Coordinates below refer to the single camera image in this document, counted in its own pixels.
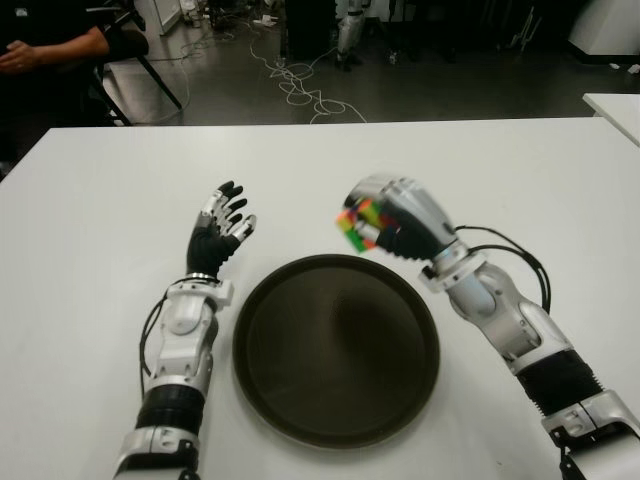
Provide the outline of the robot right hand black silver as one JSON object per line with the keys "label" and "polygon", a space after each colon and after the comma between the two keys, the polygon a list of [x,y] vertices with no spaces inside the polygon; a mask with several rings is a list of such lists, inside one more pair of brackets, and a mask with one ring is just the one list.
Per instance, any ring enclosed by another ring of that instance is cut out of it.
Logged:
{"label": "robot right hand black silver", "polygon": [[409,177],[370,175],[347,194],[343,208],[350,230],[367,247],[433,264],[469,255],[441,206]]}

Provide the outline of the robot left hand black silver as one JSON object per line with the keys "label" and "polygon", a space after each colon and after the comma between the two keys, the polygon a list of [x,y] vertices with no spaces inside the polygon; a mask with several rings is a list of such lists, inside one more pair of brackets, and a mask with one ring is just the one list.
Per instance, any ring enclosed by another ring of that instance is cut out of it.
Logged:
{"label": "robot left hand black silver", "polygon": [[206,200],[196,217],[187,247],[188,274],[216,277],[221,266],[255,231],[257,217],[241,212],[248,203],[241,197],[243,191],[241,185],[228,181]]}

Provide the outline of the person's bare hand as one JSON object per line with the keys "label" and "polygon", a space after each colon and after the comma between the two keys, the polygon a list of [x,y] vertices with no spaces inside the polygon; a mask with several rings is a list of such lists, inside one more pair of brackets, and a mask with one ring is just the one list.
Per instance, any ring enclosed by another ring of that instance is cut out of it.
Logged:
{"label": "person's bare hand", "polygon": [[0,71],[6,75],[21,74],[33,71],[39,65],[37,48],[16,40],[7,46],[7,52],[1,56]]}

